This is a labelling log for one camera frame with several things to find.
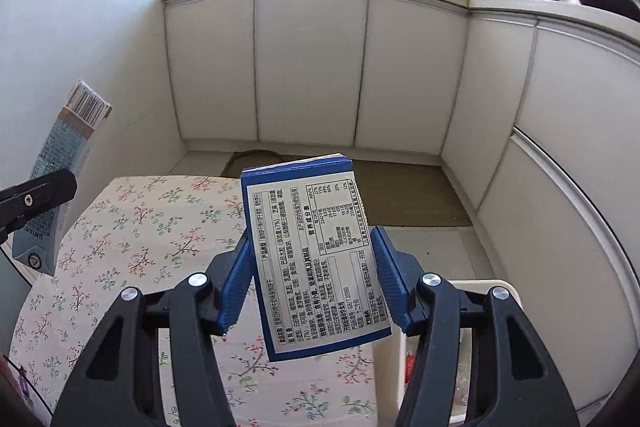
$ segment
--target circular logo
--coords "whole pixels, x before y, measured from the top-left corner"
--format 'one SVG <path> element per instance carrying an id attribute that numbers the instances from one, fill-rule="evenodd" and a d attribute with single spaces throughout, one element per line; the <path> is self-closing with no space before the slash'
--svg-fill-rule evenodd
<path id="1" fill-rule="evenodd" d="M 39 270 L 42 267 L 42 259 L 37 253 L 30 253 L 27 262 L 34 270 Z"/>

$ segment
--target tile floor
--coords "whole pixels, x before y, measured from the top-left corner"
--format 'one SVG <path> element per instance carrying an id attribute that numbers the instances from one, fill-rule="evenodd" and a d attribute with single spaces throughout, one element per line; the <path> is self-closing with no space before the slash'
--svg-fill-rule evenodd
<path id="1" fill-rule="evenodd" d="M 188 152 L 169 172 L 220 176 L 228 152 Z M 385 227 L 398 250 L 414 254 L 425 271 L 450 280 L 494 279 L 494 271 L 473 227 Z"/>

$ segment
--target floral tablecloth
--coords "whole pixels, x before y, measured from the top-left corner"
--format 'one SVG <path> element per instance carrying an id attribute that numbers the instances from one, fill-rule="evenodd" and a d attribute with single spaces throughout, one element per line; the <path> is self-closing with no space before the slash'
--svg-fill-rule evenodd
<path id="1" fill-rule="evenodd" d="M 55 277 L 40 275 L 33 285 L 15 325 L 12 360 L 54 409 L 84 344 L 122 288 L 171 288 L 235 247 L 243 230 L 238 180 L 114 180 L 65 235 Z M 168 330 L 159 336 L 165 418 L 180 425 Z M 214 349 L 238 425 L 376 424 L 371 346 L 269 362 L 253 282 L 238 323 L 214 337 Z M 33 392 L 30 399 L 37 400 Z"/>

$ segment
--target green rug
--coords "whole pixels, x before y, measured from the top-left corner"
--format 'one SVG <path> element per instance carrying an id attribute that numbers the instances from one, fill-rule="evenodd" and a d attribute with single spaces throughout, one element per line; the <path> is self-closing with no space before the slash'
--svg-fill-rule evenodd
<path id="1" fill-rule="evenodd" d="M 269 151 L 236 152 L 221 175 L 239 178 L 242 169 L 304 157 Z M 370 225 L 471 226 L 462 203 L 439 166 L 353 160 L 353 171 Z"/>

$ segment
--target white cabinet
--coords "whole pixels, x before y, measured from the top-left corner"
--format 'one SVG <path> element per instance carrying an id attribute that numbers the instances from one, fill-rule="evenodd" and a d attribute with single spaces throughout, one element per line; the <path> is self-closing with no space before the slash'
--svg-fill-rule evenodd
<path id="1" fill-rule="evenodd" d="M 587 193 L 620 238 L 636 271 L 640 271 L 639 55 L 613 38 L 605 41 L 574 28 L 541 24 L 517 123 Z"/>
<path id="2" fill-rule="evenodd" d="M 579 409 L 617 386 L 638 349 L 638 285 L 560 172 L 512 137 L 479 218 Z"/>
<path id="3" fill-rule="evenodd" d="M 440 153 L 467 22 L 429 1 L 369 0 L 358 147 Z"/>
<path id="4" fill-rule="evenodd" d="M 256 0 L 263 141 L 353 144 L 367 0 Z"/>
<path id="5" fill-rule="evenodd" d="M 257 139 L 254 0 L 179 1 L 166 34 L 182 139 Z"/>
<path id="6" fill-rule="evenodd" d="M 473 18 L 442 158 L 474 207 L 500 161 L 527 75 L 534 20 Z"/>

